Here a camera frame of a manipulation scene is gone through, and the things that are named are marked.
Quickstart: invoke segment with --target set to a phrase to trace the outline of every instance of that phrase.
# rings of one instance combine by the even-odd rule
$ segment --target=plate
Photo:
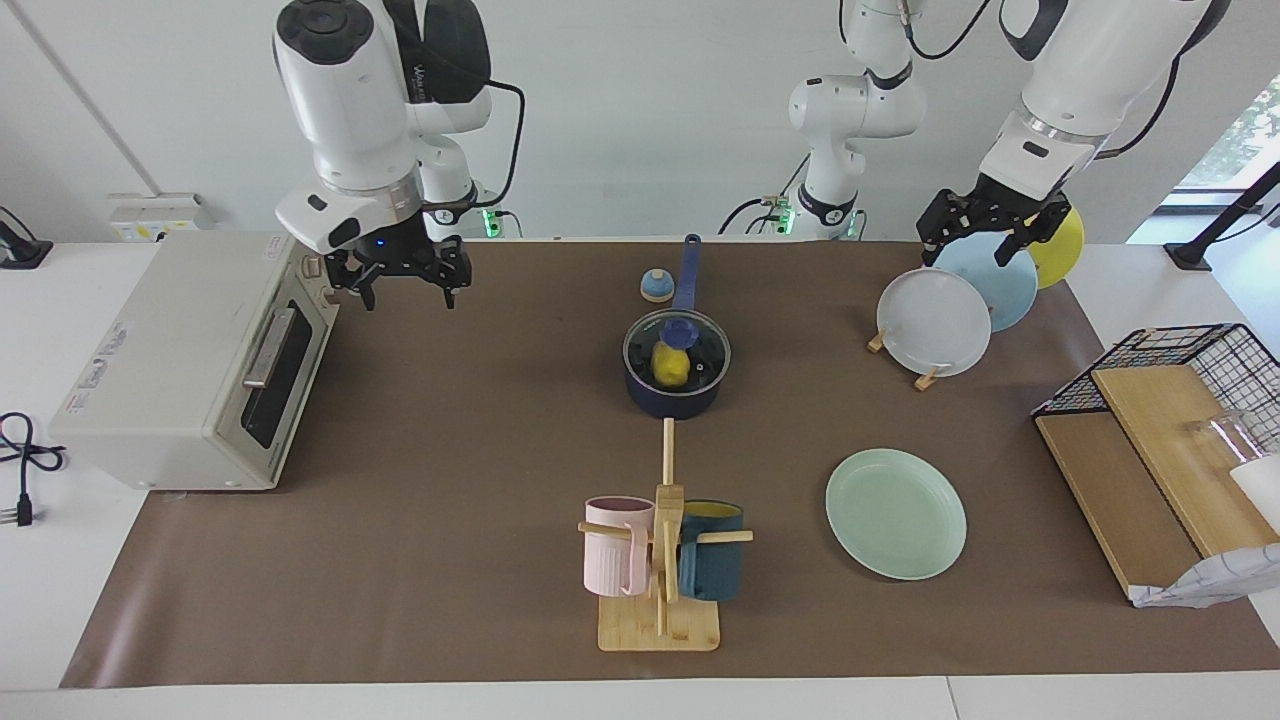
[[[1053,237],[1048,242],[1033,242],[1027,246],[1032,260],[1036,261],[1036,272],[1039,275],[1039,288],[1055,284],[1066,277],[1080,259],[1084,250],[1084,219],[1080,211],[1071,208],[1062,224],[1059,225]]]
[[[904,368],[924,375],[957,375],[982,360],[991,342],[991,313],[968,281],[937,268],[902,273],[876,307],[884,348]]]
[[[933,465],[901,450],[864,450],[827,483],[827,520],[836,539],[867,569],[923,580],[964,550],[964,505]]]
[[[1002,242],[1005,233],[998,232],[963,237],[947,243],[933,264],[977,288],[991,310],[993,333],[1009,329],[1027,316],[1039,290],[1036,261],[1027,252],[1014,255],[1004,268],[996,264],[996,250]]]

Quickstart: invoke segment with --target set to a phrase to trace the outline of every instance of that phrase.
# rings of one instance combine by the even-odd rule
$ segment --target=oven door
[[[325,316],[298,278],[287,273],[218,423],[225,450],[253,479],[237,489],[275,487],[328,334]]]

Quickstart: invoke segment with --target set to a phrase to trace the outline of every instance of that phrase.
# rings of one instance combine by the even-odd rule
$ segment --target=wire rack
[[[1280,452],[1280,363],[1239,323],[1134,331],[1034,415],[1110,410],[1093,372],[1151,365],[1190,365],[1224,409],[1243,411],[1258,442],[1268,452]]]

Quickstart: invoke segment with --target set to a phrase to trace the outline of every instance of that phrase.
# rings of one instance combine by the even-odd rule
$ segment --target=plate stand
[[[884,350],[884,331],[881,331],[867,343],[867,350],[872,352],[879,352]],[[938,368],[929,370],[928,373],[915,378],[915,389],[924,392],[933,387],[933,383],[938,380]]]

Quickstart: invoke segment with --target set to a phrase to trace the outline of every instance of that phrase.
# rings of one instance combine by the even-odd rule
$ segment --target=wooden mug rack
[[[596,643],[605,652],[708,652],[719,647],[719,603],[680,597],[676,548],[685,518],[685,488],[676,484],[676,420],[662,421],[662,484],[655,492],[649,592],[600,597]],[[625,528],[579,523],[581,533],[630,538]],[[751,542],[751,530],[703,533],[699,543]]]

